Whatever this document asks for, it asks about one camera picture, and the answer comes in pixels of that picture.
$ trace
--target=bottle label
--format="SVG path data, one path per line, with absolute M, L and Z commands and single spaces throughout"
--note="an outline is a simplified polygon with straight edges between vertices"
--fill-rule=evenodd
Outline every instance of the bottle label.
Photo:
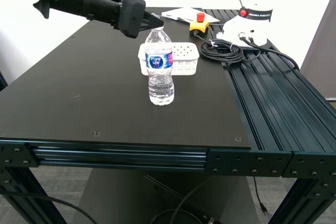
M 173 53 L 169 52 L 165 55 L 146 54 L 146 65 L 153 69 L 166 69 L 173 65 Z

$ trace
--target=perforated container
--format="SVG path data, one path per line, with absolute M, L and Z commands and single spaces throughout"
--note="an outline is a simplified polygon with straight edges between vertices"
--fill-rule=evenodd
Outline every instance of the perforated container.
M 191 76 L 195 74 L 197 60 L 200 56 L 196 45 L 190 42 L 173 42 L 172 48 L 174 61 L 172 75 Z M 140 46 L 138 58 L 140 61 L 141 73 L 147 76 L 145 44 Z

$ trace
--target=water bottle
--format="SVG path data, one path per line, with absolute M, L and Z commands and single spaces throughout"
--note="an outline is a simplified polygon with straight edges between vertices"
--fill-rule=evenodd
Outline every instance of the water bottle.
M 174 100 L 172 79 L 172 41 L 163 27 L 153 29 L 145 42 L 146 65 L 149 75 L 149 98 L 155 105 L 167 105 Z

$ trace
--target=table top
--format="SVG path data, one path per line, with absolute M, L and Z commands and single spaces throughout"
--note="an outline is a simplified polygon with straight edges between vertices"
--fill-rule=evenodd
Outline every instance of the table top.
M 173 42 L 202 43 L 189 37 L 188 24 L 165 19 L 165 31 Z M 150 102 L 138 60 L 148 34 L 130 39 L 107 24 L 87 23 L 0 93 L 0 137 L 249 148 L 218 62 L 200 57 L 195 75 L 173 77 L 172 104 Z

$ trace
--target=emergency stop button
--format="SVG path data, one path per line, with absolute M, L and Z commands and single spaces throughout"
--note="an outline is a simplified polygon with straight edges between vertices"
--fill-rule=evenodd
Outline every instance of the emergency stop button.
M 204 17 L 204 13 L 197 13 L 197 22 L 202 23 L 204 21 Z

